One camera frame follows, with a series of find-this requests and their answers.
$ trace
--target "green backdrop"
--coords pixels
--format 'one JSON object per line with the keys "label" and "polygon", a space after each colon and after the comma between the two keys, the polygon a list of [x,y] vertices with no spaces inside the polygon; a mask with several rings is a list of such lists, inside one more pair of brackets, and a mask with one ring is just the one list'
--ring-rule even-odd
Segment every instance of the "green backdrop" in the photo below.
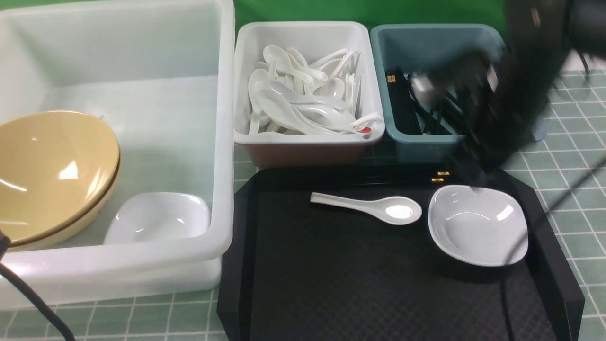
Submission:
{"label": "green backdrop", "polygon": [[[0,0],[0,10],[70,0]],[[235,0],[236,29],[253,21],[351,20],[381,24],[464,22],[503,33],[503,0]]]}

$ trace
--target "tan bowl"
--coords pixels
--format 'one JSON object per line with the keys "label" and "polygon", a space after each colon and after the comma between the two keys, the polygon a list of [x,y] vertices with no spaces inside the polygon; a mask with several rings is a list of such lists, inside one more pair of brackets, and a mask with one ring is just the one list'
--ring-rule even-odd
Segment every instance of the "tan bowl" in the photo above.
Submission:
{"label": "tan bowl", "polygon": [[114,190],[116,189],[116,185],[118,184],[118,180],[120,178],[120,173],[122,172],[122,160],[118,163],[118,170],[114,174],[112,178],[111,185],[105,192],[105,194],[101,197],[101,199],[93,206],[93,208],[86,212],[80,219],[77,219],[73,224],[56,231],[54,234],[43,236],[39,239],[31,241],[27,244],[12,246],[8,249],[8,252],[18,252],[18,251],[31,251],[31,250],[39,250],[51,247],[56,245],[64,240],[68,240],[80,233],[83,229],[85,229],[88,225],[93,223],[95,218],[99,215],[99,212],[107,201],[112,197]]}
{"label": "tan bowl", "polygon": [[70,226],[116,172],[118,141],[100,119],[41,112],[0,126],[0,230],[21,245]]}

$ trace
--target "black tray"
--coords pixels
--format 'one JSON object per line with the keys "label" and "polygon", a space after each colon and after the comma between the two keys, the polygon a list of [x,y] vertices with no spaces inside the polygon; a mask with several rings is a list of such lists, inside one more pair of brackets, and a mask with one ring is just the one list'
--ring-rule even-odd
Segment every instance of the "black tray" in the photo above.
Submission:
{"label": "black tray", "polygon": [[[433,192],[461,183],[440,171],[373,166],[255,175],[236,194],[233,241],[223,256],[217,312],[229,340],[508,341],[501,281],[482,268],[457,269],[427,232]],[[501,274],[514,339],[570,340],[570,326],[577,340],[585,298],[548,222],[530,226],[542,214],[534,190],[504,172],[494,179],[493,188],[517,199],[529,222],[525,260]],[[310,204],[314,191],[366,200],[402,195],[424,212],[414,224],[392,226]]]}

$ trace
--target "white plastic bin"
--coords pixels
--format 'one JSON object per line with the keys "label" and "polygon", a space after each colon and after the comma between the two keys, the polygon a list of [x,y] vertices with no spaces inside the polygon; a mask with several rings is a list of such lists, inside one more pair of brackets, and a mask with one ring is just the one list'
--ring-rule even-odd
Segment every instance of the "white plastic bin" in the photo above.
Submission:
{"label": "white plastic bin", "polygon": [[[49,304],[210,289],[233,220],[231,0],[118,0],[0,12],[0,123],[43,110],[101,117],[122,175],[96,221],[2,263]],[[212,209],[201,236],[102,245],[120,206],[185,192]],[[0,279],[0,309],[30,303]]]}
{"label": "white plastic bin", "polygon": [[364,150],[379,141],[385,132],[383,122],[375,123],[371,136],[358,135],[247,135],[252,112],[247,83],[255,64],[263,61],[267,45],[292,47],[313,62],[339,49],[360,51],[357,75],[362,87],[356,117],[378,113],[383,116],[375,61],[368,30],[357,22],[295,21],[254,22],[238,32],[235,64],[234,141],[243,145],[258,167],[325,166],[352,164]]}

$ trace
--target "black cable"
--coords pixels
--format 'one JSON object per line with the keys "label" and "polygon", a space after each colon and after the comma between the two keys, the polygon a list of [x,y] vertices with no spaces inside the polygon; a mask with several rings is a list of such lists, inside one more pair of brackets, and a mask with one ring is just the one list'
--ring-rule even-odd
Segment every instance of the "black cable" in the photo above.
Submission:
{"label": "black cable", "polygon": [[[548,220],[549,216],[553,213],[553,211],[557,210],[560,206],[562,206],[564,201],[570,195],[572,195],[572,193],[574,191],[579,189],[581,187],[581,185],[583,185],[587,180],[589,180],[589,178],[591,178],[597,171],[599,171],[604,166],[606,166],[606,157],[604,157],[603,159],[600,160],[600,162],[595,164],[593,166],[593,168],[591,168],[591,170],[589,172],[587,172],[582,178],[578,179],[577,182],[575,182],[566,192],[564,192],[556,200],[556,202],[553,203],[553,205],[551,205],[534,223],[531,224],[531,226],[535,227],[535,226],[540,226],[540,225],[544,224]],[[524,244],[524,242],[526,240],[527,240],[527,235],[523,235],[518,239],[516,244],[509,251],[507,258],[505,259],[505,264],[509,264],[511,262],[511,260],[513,259],[513,256],[516,254],[516,251],[518,250],[518,248],[520,246],[522,246],[522,244]],[[507,306],[507,296],[506,296],[506,290],[505,290],[506,281],[507,281],[507,278],[503,278],[503,280],[501,281],[501,304],[503,307],[503,312],[505,314],[505,324],[507,327],[507,334],[509,336],[509,339],[511,341],[514,341],[513,328],[511,327],[511,321],[510,321],[510,317],[509,317],[509,308]],[[564,312],[566,313],[566,321],[568,322],[568,334],[570,335],[570,340],[573,340],[572,329],[570,328],[570,319],[568,317],[568,311],[566,310],[566,305],[564,305]]]}
{"label": "black cable", "polygon": [[42,313],[42,315],[61,333],[65,341],[75,341],[76,338],[70,328],[57,316],[44,301],[30,288],[26,282],[23,282],[13,271],[8,269],[6,265],[0,263],[0,275],[2,275],[9,283],[17,290],[21,291],[34,306]]}

